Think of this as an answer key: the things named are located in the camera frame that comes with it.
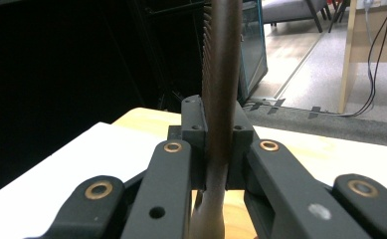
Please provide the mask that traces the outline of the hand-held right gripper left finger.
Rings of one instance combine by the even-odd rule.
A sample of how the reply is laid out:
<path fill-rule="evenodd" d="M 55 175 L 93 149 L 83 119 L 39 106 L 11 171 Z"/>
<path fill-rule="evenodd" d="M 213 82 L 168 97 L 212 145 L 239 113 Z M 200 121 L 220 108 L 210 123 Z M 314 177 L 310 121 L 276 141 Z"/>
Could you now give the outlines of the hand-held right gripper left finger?
<path fill-rule="evenodd" d="M 189 238 L 191 191 L 204 187 L 206 133 L 201 98 L 185 99 L 181 124 L 152 154 L 121 239 Z"/>

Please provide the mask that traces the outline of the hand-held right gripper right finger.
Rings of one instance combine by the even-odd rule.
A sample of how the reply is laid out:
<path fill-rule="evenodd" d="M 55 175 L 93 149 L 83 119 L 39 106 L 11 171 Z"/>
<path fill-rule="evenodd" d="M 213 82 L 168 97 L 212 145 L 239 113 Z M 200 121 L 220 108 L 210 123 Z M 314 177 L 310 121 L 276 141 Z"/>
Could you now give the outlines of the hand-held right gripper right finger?
<path fill-rule="evenodd" d="M 370 239 L 283 144 L 258 137 L 240 106 L 233 151 L 227 187 L 245 191 L 260 239 Z"/>

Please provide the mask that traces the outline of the white table mat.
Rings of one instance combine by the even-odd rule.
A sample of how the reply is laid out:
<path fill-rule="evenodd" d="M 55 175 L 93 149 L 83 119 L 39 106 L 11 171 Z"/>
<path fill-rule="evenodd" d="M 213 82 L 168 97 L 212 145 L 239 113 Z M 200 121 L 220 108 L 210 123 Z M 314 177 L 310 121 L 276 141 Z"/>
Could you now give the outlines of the white table mat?
<path fill-rule="evenodd" d="M 285 145 L 326 184 L 357 173 L 387 187 L 387 146 L 260 126 L 256 132 Z M 98 175 L 129 180 L 146 168 L 164 140 L 165 132 L 97 123 L 0 189 L 0 239 L 42 235 L 79 184 Z"/>

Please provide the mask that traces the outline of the grey cabinet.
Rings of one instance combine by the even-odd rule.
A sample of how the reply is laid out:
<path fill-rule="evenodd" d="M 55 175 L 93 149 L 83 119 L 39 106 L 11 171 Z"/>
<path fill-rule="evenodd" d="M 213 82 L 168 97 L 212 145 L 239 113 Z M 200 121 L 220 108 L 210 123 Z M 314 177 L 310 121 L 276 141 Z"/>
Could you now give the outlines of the grey cabinet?
<path fill-rule="evenodd" d="M 243 0 L 238 102 L 244 104 L 268 72 L 262 1 Z"/>

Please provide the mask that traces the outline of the black curtain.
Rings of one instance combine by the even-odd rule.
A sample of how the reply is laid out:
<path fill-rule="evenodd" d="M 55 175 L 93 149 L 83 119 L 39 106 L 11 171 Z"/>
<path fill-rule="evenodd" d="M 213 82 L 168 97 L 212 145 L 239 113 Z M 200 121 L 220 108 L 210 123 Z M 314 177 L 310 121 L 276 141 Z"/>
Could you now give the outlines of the black curtain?
<path fill-rule="evenodd" d="M 206 0 L 0 0 L 0 189 L 93 124 L 201 90 Z"/>

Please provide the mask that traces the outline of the grey sofa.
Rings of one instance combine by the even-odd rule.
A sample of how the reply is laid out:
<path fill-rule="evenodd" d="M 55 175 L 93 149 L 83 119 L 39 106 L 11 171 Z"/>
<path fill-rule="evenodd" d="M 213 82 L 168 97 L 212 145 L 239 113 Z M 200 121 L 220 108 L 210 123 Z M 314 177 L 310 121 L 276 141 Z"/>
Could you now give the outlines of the grey sofa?
<path fill-rule="evenodd" d="M 273 26 L 283 22 L 313 20 L 321 33 L 318 15 L 323 20 L 332 19 L 326 0 L 264 0 L 262 3 L 263 23 Z"/>

